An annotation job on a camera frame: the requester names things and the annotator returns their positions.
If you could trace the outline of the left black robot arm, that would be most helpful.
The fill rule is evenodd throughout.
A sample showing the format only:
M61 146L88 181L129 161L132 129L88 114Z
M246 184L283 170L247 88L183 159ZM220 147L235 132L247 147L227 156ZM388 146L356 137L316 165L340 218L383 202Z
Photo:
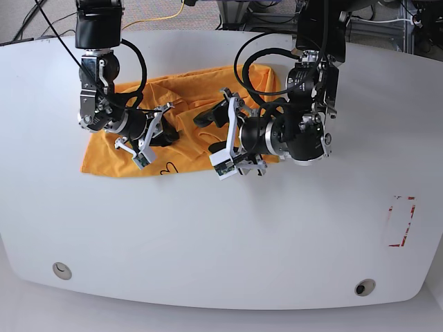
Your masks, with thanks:
M335 121L338 66L345 62L345 32L352 12L371 6L371 1L303 1L297 18L296 46L293 51L266 48L252 54L236 80L257 104L248 107L243 98L222 89L224 98L194 118L200 127L228 126L226 139L209 146L209 158L219 179L246 175L251 170L262 176L264 156L289 159L307 166L329 157ZM286 78L286 88L274 93L275 100L253 87L252 64L266 55L294 60Z

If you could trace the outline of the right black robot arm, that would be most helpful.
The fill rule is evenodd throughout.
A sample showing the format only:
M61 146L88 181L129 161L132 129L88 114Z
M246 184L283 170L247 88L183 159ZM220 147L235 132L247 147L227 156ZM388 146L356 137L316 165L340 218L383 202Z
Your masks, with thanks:
M75 47L85 51L79 69L79 124L91 133L116 134L115 148L131 154L142 169L155 161L154 147L170 146L179 138L164 116L173 104L141 108L147 66L140 50L121 37L122 1L77 1L76 8ZM115 90L120 64L114 48L119 45L134 51L141 65L140 85L129 93Z

